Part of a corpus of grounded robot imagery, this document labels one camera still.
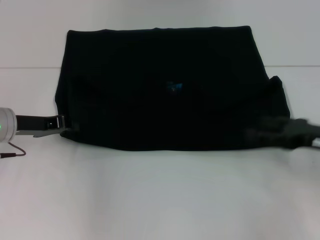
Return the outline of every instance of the black cable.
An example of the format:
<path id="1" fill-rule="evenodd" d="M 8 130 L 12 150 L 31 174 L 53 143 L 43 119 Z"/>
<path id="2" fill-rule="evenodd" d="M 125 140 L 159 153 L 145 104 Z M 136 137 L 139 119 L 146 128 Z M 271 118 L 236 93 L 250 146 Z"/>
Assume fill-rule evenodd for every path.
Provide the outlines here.
<path id="1" fill-rule="evenodd" d="M 16 156 L 21 157 L 21 156 L 25 156 L 27 154 L 25 150 L 23 150 L 22 148 L 12 144 L 11 142 L 8 142 L 8 144 L 10 144 L 12 147 L 14 147 L 14 148 L 20 150 L 21 152 L 23 152 L 23 154 L 17 154 Z"/>
<path id="2" fill-rule="evenodd" d="M 27 153 L 25 150 L 23 150 L 22 148 L 12 144 L 11 142 L 8 142 L 8 144 L 10 144 L 12 147 L 20 150 L 21 152 L 23 152 L 22 154 L 16 154 L 16 153 L 0 153 L 0 159 L 5 159 L 5 158 L 13 158 L 13 157 L 21 157 L 21 156 L 25 156 Z"/>

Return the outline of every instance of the white backdrop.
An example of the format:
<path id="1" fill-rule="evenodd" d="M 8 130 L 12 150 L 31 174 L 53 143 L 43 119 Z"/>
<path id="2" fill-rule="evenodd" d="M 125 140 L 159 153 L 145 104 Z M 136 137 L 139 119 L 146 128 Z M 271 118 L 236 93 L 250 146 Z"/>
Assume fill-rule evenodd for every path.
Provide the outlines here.
<path id="1" fill-rule="evenodd" d="M 316 0 L 0 0 L 0 106 L 57 113 L 70 29 L 249 25 L 293 117 L 320 124 L 319 7 Z M 13 143 L 27 155 L 0 159 L 1 240 L 320 239 L 320 151 L 123 152 L 58 135 Z M 0 152 L 12 151 L 0 144 Z"/>

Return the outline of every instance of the black cloth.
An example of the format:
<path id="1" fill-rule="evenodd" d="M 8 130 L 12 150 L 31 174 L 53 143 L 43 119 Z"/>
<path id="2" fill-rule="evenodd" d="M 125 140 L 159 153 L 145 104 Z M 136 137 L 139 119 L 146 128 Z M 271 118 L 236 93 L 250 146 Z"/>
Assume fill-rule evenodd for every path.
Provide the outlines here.
<path id="1" fill-rule="evenodd" d="M 63 137 L 130 151 L 255 148 L 247 128 L 290 116 L 249 26 L 69 31 L 55 101 Z"/>

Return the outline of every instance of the black towel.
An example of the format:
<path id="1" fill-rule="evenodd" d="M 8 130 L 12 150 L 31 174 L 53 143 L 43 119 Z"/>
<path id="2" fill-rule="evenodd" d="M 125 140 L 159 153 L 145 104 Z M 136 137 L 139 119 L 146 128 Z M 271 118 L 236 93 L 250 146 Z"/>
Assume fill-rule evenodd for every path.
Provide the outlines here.
<path id="1" fill-rule="evenodd" d="M 249 26 L 69 31 L 55 101 L 63 137 L 130 151 L 255 148 L 247 128 L 290 117 Z"/>

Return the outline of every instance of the robotic end effector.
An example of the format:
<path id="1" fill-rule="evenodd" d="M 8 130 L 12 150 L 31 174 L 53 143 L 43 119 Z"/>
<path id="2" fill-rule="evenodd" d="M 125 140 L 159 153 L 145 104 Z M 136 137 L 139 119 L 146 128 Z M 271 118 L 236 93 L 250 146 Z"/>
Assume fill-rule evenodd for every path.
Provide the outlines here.
<path id="1" fill-rule="evenodd" d="M 263 117 L 246 133 L 248 141 L 257 148 L 320 148 L 320 126 L 311 125 L 306 119 Z"/>
<path id="2" fill-rule="evenodd" d="M 10 108 L 0 107 L 0 143 L 9 143 L 15 135 L 35 138 L 60 134 L 68 130 L 63 115 L 40 117 L 15 115 Z"/>

